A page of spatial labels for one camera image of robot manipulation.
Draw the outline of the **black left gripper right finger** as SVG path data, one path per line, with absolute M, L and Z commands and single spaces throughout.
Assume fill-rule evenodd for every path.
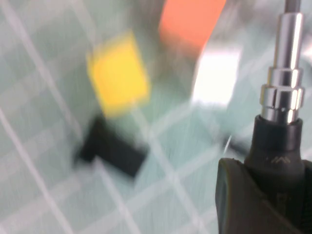
M 303 204 L 303 232 L 312 233 L 312 162 L 304 160 L 305 195 Z

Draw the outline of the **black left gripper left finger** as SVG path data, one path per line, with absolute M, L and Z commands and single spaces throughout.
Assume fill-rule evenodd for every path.
M 261 192 L 244 165 L 222 158 L 215 190 L 220 234 L 299 234 Z

